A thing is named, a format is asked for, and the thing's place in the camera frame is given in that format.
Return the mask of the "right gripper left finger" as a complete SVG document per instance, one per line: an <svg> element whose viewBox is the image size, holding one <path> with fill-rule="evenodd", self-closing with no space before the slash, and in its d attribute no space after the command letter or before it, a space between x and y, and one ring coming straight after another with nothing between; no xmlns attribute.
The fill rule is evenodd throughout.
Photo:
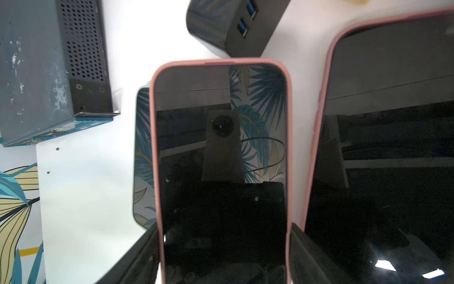
<svg viewBox="0 0 454 284"><path fill-rule="evenodd" d="M97 284L154 284L160 263L157 224L153 224Z"/></svg>

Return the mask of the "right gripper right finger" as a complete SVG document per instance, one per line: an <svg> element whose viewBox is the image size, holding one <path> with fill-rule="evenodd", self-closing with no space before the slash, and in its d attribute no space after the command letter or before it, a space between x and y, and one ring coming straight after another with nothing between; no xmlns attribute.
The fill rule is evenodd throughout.
<svg viewBox="0 0 454 284"><path fill-rule="evenodd" d="M290 231L289 257L294 284L340 284L340 270L295 224Z"/></svg>

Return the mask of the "black phone grey case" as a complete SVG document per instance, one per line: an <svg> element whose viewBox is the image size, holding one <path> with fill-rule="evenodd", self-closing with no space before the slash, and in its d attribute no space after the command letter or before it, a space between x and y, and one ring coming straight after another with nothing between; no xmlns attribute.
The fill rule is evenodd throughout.
<svg viewBox="0 0 454 284"><path fill-rule="evenodd" d="M149 92L147 86L140 88L136 99L132 203L133 218L145 229L149 229L157 221Z"/></svg>

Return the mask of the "black phone pink case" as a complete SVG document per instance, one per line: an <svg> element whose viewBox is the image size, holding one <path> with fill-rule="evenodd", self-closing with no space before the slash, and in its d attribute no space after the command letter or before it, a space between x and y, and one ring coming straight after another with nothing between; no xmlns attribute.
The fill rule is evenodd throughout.
<svg viewBox="0 0 454 284"><path fill-rule="evenodd" d="M303 232L345 284L454 281L454 8L331 42Z"/></svg>

